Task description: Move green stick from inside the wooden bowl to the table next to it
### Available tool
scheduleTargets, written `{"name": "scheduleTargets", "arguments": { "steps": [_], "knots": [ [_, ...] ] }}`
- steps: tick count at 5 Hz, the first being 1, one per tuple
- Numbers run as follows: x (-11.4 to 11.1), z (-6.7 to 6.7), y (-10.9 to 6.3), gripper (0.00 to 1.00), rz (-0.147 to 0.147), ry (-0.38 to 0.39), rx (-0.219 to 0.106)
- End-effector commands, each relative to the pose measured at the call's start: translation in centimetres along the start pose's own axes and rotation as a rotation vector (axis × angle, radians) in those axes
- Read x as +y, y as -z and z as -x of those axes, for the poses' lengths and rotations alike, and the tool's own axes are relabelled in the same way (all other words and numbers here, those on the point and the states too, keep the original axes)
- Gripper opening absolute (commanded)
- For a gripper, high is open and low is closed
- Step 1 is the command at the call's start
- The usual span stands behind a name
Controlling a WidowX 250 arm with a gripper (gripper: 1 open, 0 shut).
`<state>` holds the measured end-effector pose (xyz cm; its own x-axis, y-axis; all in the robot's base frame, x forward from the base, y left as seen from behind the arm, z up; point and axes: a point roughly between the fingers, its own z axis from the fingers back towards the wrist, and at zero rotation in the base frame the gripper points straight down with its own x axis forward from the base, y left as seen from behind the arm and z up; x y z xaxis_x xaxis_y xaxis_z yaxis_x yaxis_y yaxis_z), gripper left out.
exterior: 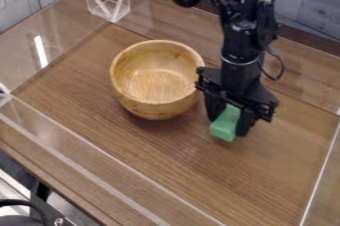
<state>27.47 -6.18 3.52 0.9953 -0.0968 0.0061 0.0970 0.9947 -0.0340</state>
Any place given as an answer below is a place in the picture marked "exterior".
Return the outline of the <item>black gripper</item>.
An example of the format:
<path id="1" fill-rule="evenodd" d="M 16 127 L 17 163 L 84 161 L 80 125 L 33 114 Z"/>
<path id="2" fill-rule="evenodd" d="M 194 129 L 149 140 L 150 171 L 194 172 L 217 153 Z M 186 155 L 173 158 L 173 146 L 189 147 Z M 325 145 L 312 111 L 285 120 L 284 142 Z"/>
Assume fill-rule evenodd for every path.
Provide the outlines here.
<path id="1" fill-rule="evenodd" d="M 210 121 L 214 121 L 225 107 L 232 105 L 241 110 L 236 125 L 237 136 L 246 136 L 258 119 L 272 122 L 278 99 L 260 79 L 254 79 L 244 88 L 237 83 L 226 84 L 221 69 L 197 67 L 196 73 L 194 87 L 204 94 L 205 112 Z"/>

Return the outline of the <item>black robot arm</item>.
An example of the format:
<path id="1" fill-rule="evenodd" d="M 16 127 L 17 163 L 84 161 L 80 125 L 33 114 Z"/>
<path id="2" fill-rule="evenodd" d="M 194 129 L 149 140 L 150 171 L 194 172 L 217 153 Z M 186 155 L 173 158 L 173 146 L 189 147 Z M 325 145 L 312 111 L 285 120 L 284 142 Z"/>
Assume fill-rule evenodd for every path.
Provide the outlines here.
<path id="1" fill-rule="evenodd" d="M 172 0 L 189 8 L 204 0 Z M 277 39 L 276 0 L 206 0 L 218 9 L 222 44 L 217 68 L 198 67 L 210 134 L 224 140 L 245 136 L 258 120 L 270 121 L 278 100 L 261 84 L 264 57 Z"/>

